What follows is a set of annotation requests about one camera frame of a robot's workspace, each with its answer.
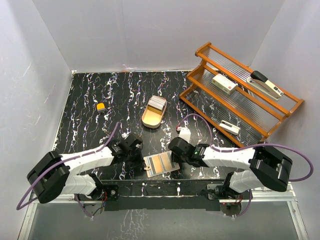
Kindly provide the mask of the orange card magnetic stripe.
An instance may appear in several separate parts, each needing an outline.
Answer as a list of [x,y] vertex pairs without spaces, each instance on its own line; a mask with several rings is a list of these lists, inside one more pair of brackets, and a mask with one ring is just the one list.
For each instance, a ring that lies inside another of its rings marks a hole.
[[149,161],[150,161],[150,166],[151,166],[151,170],[150,170],[151,176],[155,176],[155,175],[159,175],[159,174],[163,173],[163,171],[164,171],[163,164],[161,161],[161,157],[158,154],[151,156],[149,158]]

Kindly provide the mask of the beige leather card holder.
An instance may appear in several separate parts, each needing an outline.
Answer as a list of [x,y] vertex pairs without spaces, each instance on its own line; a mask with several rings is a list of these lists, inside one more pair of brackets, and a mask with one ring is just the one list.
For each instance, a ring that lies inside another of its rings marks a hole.
[[146,171],[148,178],[170,173],[180,169],[180,165],[177,162],[172,161],[171,151],[149,155],[144,157],[143,160],[144,170]]

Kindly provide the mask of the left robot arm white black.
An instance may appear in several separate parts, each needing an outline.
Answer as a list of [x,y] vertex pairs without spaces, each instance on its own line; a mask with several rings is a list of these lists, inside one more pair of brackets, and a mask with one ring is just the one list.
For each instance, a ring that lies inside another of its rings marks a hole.
[[85,195],[89,199],[103,198],[106,187],[93,173],[86,171],[124,163],[126,167],[143,164],[143,139],[131,133],[118,140],[73,154],[48,152],[27,174],[40,203],[49,203],[60,195]]

